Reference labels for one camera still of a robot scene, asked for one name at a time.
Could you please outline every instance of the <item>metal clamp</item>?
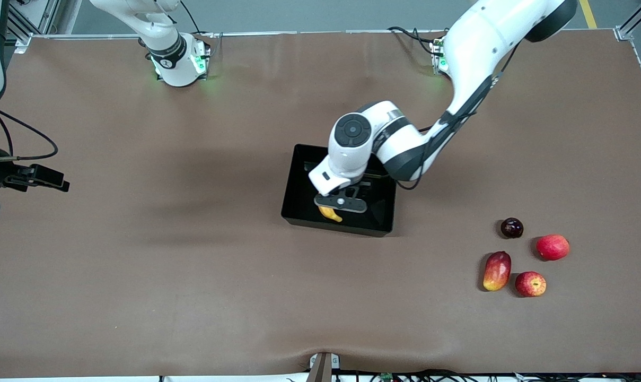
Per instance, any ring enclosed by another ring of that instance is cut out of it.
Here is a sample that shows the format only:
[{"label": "metal clamp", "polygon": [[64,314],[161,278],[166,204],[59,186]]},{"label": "metal clamp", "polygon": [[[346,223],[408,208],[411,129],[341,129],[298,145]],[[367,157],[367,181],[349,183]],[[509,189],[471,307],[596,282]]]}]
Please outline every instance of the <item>metal clamp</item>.
[{"label": "metal clamp", "polygon": [[429,48],[434,53],[431,55],[431,63],[434,66],[434,75],[448,75],[449,67],[445,58],[445,50],[443,48],[444,38],[445,36],[439,39],[434,39],[434,42],[429,43]]},{"label": "metal clamp", "polygon": [[631,14],[631,17],[627,19],[622,25],[615,27],[615,37],[618,41],[628,41],[633,39],[631,33],[636,29],[638,25],[641,24],[641,4],[636,8],[636,10]]}]

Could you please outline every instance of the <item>table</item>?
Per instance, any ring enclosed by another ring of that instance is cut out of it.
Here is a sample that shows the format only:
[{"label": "table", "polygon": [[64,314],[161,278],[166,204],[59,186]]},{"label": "table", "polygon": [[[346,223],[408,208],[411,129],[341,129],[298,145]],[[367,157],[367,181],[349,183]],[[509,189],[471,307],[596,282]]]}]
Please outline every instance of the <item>table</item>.
[{"label": "table", "polygon": [[[0,109],[53,137],[68,194],[0,190],[0,377],[342,368],[641,372],[641,72],[612,31],[521,44],[383,239],[279,215],[296,143],[381,99],[452,96],[402,35],[224,37],[171,89],[133,40],[36,38]],[[17,127],[19,155],[49,146]],[[0,147],[4,147],[0,129]],[[497,236],[516,216],[523,239]],[[534,238],[572,253],[543,263]],[[548,281],[480,289],[485,256]]]}]

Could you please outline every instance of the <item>apple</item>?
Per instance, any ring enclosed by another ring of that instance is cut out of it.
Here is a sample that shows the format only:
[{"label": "apple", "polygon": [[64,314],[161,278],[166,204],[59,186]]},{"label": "apple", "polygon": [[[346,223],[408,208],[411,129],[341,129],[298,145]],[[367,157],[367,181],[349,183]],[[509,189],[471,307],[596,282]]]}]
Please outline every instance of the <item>apple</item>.
[{"label": "apple", "polygon": [[546,280],[537,272],[523,272],[516,277],[516,290],[523,297],[538,297],[546,291]]},{"label": "apple", "polygon": [[504,288],[511,275],[511,256],[504,251],[495,252],[485,262],[483,288],[495,292]]},{"label": "apple", "polygon": [[570,252],[570,243],[560,235],[546,235],[537,242],[537,250],[548,261],[562,259]]}]

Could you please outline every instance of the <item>yellow banana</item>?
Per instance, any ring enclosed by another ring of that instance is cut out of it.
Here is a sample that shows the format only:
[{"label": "yellow banana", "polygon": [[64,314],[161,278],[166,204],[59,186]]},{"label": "yellow banana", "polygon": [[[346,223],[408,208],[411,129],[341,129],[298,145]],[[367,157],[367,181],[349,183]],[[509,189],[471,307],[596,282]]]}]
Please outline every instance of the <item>yellow banana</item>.
[{"label": "yellow banana", "polygon": [[341,216],[337,215],[335,211],[327,206],[318,206],[318,210],[325,218],[332,219],[337,223],[341,223],[343,220]]}]

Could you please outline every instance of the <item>black circular cap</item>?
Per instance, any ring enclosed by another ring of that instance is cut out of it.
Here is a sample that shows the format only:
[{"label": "black circular cap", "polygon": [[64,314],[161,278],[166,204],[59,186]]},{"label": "black circular cap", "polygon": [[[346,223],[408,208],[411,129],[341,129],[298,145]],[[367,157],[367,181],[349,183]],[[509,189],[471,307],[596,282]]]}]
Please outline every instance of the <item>black circular cap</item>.
[{"label": "black circular cap", "polygon": [[351,138],[355,138],[361,134],[362,126],[357,121],[351,120],[344,125],[344,133]]},{"label": "black circular cap", "polygon": [[337,121],[335,140],[344,147],[359,147],[371,135],[370,122],[360,114],[347,114]]}]

